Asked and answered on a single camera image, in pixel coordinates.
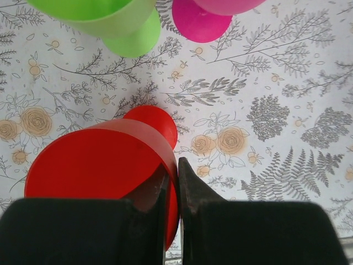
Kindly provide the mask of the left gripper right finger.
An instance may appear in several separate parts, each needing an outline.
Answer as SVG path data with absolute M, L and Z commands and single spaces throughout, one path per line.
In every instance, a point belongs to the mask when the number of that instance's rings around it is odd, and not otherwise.
M 318 205 L 229 201 L 179 159 L 183 264 L 348 264 Z

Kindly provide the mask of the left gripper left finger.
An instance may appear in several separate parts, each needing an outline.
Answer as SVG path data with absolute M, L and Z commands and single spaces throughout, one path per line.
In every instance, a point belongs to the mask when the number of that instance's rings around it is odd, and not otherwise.
M 164 264 L 163 166 L 121 199 L 29 198 L 1 216 L 2 264 Z

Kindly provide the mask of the red plastic wine glass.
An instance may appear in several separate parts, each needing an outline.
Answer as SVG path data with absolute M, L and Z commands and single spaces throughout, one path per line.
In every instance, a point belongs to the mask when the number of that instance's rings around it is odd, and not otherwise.
M 178 132 L 163 109 L 143 105 L 123 118 L 61 136 L 36 157 L 27 174 L 27 198 L 120 199 L 158 167 L 169 174 L 166 245 L 179 224 Z

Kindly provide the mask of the magenta plastic wine glass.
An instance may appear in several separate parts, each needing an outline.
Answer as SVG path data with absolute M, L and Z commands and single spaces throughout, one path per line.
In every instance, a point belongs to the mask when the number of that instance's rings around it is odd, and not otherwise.
M 247 12 L 264 0 L 174 0 L 172 17 L 179 33 L 196 43 L 221 37 L 234 15 Z

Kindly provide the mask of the green plastic wine glass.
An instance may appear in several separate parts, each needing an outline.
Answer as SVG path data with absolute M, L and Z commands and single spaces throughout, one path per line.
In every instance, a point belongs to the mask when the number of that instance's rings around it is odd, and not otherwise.
M 113 53 L 136 58 L 158 42 L 156 1 L 29 1 L 39 11 L 80 32 L 102 39 Z

